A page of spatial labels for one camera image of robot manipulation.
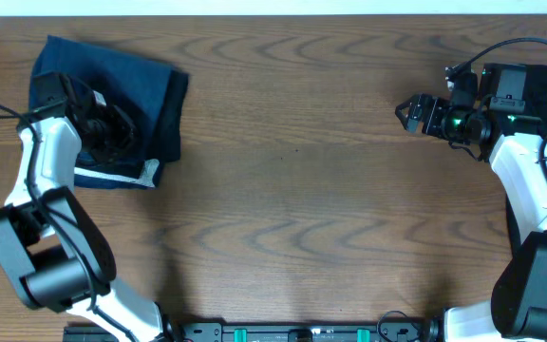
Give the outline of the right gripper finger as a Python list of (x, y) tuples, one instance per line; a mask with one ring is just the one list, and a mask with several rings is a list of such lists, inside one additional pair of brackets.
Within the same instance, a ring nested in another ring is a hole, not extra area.
[(415, 119), (411, 112), (407, 112), (406, 114), (401, 109), (395, 110), (395, 115), (401, 122), (404, 130), (406, 130), (409, 133), (415, 133), (417, 130), (417, 126), (419, 123), (418, 119)]
[(414, 94), (410, 96), (407, 100), (398, 104), (395, 108), (396, 113), (404, 113), (405, 111), (410, 112), (413, 106), (416, 106), (420, 101), (421, 95)]

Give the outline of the blue denim shorts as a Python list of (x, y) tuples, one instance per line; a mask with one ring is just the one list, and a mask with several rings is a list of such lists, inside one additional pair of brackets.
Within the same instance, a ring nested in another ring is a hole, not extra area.
[(125, 157), (95, 166), (86, 153), (78, 158), (76, 183), (96, 187), (99, 181), (128, 184), (142, 174), (155, 179), (168, 162), (180, 159), (179, 132), (189, 74), (168, 63), (156, 62), (106, 47), (48, 36), (33, 65), (33, 78), (62, 72), (80, 80), (132, 118), (140, 141)]

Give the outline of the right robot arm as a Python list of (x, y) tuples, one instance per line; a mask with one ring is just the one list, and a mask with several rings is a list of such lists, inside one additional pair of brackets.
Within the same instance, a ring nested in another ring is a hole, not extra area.
[(447, 310), (440, 341), (547, 341), (547, 142), (540, 120), (518, 99), (483, 96), (477, 103), (416, 94), (395, 114), (408, 132), (421, 130), (481, 149), (500, 179), (518, 226), (519, 247), (489, 300)]

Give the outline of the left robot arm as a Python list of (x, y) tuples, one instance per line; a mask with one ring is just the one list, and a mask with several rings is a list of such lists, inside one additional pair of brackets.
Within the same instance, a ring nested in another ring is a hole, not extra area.
[(104, 235), (74, 195), (78, 156), (108, 164), (139, 131), (118, 106), (80, 80), (34, 77), (38, 106), (18, 118), (22, 159), (0, 208), (0, 265), (30, 309), (83, 317), (118, 341), (172, 341), (160, 306), (118, 279)]

